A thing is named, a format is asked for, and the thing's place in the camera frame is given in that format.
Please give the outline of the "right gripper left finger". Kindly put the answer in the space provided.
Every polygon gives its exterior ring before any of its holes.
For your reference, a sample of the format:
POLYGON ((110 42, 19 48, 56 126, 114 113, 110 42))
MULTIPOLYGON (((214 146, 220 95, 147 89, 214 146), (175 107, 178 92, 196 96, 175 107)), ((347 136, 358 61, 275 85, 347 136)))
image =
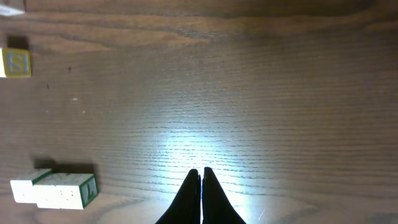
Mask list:
POLYGON ((201 177, 191 169, 174 200, 156 224, 200 224, 201 177))

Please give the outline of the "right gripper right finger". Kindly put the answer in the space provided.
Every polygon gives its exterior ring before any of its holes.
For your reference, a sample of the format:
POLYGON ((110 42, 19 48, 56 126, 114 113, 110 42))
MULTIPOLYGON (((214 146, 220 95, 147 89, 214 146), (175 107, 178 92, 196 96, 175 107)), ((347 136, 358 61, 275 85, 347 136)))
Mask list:
POLYGON ((230 204, 212 168, 204 168, 202 182, 203 224, 245 224, 230 204))

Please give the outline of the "wooden block letter J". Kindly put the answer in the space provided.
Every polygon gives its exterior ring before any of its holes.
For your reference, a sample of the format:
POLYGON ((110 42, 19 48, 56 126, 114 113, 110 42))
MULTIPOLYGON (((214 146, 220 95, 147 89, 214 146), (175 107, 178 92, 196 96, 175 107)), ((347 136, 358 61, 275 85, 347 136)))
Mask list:
POLYGON ((83 210, 98 195, 94 174, 50 174, 33 190, 39 208, 83 210))

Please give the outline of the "wooden block with soccer ball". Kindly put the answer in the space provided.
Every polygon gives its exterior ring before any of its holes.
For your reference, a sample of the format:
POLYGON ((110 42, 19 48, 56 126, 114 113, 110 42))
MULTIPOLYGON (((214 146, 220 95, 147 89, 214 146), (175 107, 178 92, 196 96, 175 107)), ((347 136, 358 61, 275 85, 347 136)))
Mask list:
POLYGON ((33 186, 50 175, 52 169, 34 169, 10 180, 14 200, 17 203, 36 203, 33 186))

